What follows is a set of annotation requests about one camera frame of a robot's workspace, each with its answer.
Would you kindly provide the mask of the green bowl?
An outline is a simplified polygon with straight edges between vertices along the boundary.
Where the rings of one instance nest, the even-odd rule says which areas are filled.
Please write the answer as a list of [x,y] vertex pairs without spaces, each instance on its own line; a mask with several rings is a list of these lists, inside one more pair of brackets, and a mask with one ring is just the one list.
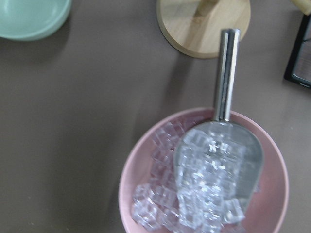
[[55,33],[67,20],[71,0],[2,0],[0,37],[35,41]]

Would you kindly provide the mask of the wooden mug tree stand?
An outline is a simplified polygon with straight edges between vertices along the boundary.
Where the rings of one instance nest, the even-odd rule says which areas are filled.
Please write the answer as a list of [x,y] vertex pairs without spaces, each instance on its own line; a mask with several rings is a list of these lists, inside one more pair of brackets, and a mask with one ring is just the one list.
[[249,0],[158,0],[156,16],[165,39],[194,58],[215,58],[221,30],[239,29],[240,38],[251,18]]

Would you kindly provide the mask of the pink bowl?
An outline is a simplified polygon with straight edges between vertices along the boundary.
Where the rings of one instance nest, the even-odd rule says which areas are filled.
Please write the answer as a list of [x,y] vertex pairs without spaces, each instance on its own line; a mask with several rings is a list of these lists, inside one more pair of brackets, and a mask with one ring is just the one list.
[[[134,145],[124,165],[119,185],[119,211],[125,231],[145,233],[131,217],[132,194],[137,185],[150,178],[152,137],[156,130],[168,122],[191,117],[209,119],[212,108],[192,108],[166,117],[150,128]],[[286,216],[289,199],[288,172],[282,154],[270,135],[256,122],[237,113],[231,119],[250,130],[261,142],[264,165],[260,176],[260,191],[250,201],[242,225],[248,233],[277,233]]]

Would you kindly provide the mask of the metal ice scoop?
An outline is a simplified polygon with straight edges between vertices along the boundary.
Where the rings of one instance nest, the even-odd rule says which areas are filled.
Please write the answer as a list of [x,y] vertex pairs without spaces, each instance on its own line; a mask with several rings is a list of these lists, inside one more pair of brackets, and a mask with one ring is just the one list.
[[226,199],[237,199],[245,212],[261,175],[264,153],[258,138],[230,120],[241,31],[221,31],[214,112],[211,120],[189,129],[174,153],[178,186],[202,187],[215,175]]

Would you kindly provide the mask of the clear plastic ice cubes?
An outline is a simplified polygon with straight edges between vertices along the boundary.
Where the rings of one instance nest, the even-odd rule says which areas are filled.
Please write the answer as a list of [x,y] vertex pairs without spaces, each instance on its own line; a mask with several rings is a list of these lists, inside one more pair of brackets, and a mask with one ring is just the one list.
[[147,183],[133,193],[132,218],[148,231],[218,233],[245,215],[235,197],[245,147],[233,125],[211,122],[186,131],[167,123],[152,135],[153,164]]

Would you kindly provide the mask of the black wine glass rack tray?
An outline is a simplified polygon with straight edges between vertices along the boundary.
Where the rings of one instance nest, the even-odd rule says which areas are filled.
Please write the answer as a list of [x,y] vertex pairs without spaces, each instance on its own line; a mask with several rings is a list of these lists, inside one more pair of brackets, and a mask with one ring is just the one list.
[[311,16],[304,15],[287,63],[284,79],[311,88]]

